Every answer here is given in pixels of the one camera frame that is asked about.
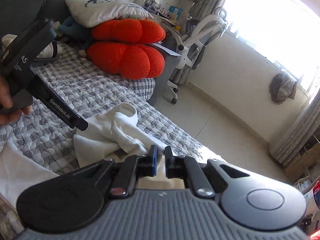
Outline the white paper on sofa arm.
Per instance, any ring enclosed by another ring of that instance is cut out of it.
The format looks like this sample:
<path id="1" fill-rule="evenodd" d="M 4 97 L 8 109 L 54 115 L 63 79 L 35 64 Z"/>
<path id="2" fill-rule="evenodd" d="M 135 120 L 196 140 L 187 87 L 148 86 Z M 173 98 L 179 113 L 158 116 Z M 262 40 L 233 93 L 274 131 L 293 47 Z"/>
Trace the white paper on sofa arm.
<path id="1" fill-rule="evenodd" d="M 176 53 L 162 45 L 160 45 L 159 43 L 152 43 L 152 46 L 156 47 L 157 49 L 160 49 L 161 51 L 166 52 L 167 54 L 171 55 L 171 56 L 181 56 L 179 53 Z"/>

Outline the person's left hand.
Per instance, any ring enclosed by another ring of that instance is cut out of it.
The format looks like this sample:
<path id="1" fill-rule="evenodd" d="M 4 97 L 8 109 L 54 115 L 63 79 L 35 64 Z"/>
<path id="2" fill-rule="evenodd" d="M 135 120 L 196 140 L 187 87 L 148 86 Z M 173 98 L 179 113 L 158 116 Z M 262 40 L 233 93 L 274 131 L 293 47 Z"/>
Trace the person's left hand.
<path id="1" fill-rule="evenodd" d="M 14 104 L 12 97 L 9 91 L 9 85 L 6 80 L 1 77 L 1 98 L 0 98 L 1 105 L 4 108 L 11 108 Z M 23 109 L 18 109 L 15 112 L 10 114 L 1 114 L 0 123 L 1 126 L 6 126 L 11 122 L 16 122 L 20 119 L 22 114 L 28 115 L 32 110 L 32 106 L 24 107 Z"/>

